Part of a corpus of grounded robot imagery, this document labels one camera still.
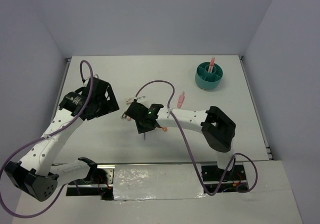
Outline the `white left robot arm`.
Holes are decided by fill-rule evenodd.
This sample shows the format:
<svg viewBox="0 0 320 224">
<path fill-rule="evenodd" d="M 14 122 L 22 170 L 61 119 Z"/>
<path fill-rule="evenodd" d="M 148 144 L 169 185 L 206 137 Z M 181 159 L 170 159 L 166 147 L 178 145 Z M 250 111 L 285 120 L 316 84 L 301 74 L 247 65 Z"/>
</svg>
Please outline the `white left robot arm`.
<svg viewBox="0 0 320 224">
<path fill-rule="evenodd" d="M 4 168 L 12 183 L 36 200 L 47 200 L 57 187 L 82 179 L 91 184 L 108 174 L 96 162 L 80 157 L 68 164 L 55 165 L 54 160 L 73 132 L 85 121 L 119 110 L 111 85 L 98 78 L 85 87 L 70 92 L 59 104 L 54 119 L 43 134 L 43 140 L 18 162 Z"/>
</svg>

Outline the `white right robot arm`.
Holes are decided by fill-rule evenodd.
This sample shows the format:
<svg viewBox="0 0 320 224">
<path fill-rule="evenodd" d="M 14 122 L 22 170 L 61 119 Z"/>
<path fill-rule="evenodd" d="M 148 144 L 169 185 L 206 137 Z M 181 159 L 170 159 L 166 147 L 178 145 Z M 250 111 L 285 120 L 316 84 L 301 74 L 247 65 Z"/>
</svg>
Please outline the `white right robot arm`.
<svg viewBox="0 0 320 224">
<path fill-rule="evenodd" d="M 228 180 L 234 175 L 232 143 L 236 124 L 218 107 L 192 111 L 170 109 L 161 104 L 152 104 L 147 108 L 141 103 L 133 102 L 125 114 L 135 120 L 140 134 L 162 127 L 178 127 L 203 134 L 208 145 L 216 151 L 218 176 Z"/>
</svg>

